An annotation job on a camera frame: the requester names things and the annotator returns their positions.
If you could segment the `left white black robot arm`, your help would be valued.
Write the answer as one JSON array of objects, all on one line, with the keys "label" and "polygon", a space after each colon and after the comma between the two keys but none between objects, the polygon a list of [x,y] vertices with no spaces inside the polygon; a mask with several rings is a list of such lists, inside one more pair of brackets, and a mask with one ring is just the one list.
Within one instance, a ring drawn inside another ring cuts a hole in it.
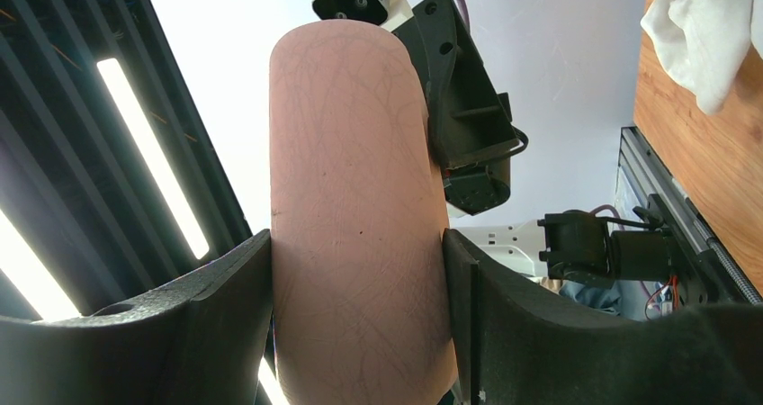
[{"label": "left white black robot arm", "polygon": [[[512,122],[453,0],[424,0],[394,34],[411,56],[429,110],[429,141],[445,199],[476,215],[505,203],[511,159],[528,144]],[[674,285],[701,298],[699,260],[667,197],[651,193],[635,219],[581,210],[548,213],[527,225],[528,256],[541,274],[605,288],[617,280]]]}]

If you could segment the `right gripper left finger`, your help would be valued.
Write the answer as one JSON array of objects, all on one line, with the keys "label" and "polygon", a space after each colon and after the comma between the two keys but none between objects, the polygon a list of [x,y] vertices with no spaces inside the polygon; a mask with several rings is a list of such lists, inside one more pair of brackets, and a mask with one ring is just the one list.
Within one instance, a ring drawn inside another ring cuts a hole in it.
[{"label": "right gripper left finger", "polygon": [[252,404],[271,322],[271,236],[88,317],[1,320],[4,404]]}]

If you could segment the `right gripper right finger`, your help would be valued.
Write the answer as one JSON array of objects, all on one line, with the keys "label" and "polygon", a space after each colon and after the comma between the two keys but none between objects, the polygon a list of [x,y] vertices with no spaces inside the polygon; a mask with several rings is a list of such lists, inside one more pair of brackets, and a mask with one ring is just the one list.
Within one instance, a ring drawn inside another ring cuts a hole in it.
[{"label": "right gripper right finger", "polygon": [[639,322],[578,304],[443,238],[467,404],[759,404],[762,309],[691,306]]}]

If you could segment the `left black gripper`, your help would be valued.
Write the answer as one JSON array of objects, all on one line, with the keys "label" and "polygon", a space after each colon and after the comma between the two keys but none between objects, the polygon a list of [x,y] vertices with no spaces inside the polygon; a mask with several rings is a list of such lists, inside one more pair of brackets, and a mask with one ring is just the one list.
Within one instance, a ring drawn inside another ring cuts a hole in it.
[{"label": "left black gripper", "polygon": [[514,125],[509,95],[492,84],[456,3],[424,0],[394,34],[424,92],[428,144],[445,168],[445,200],[468,215],[505,203],[510,160],[529,139]]}]

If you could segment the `pink glasses case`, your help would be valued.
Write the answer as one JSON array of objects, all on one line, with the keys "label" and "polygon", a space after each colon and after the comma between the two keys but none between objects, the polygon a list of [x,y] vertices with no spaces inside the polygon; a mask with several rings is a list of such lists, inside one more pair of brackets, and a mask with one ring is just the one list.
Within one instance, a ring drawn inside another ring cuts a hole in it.
[{"label": "pink glasses case", "polygon": [[270,58],[277,377],[292,404],[435,404],[457,374],[421,85],[401,41],[354,21]]}]

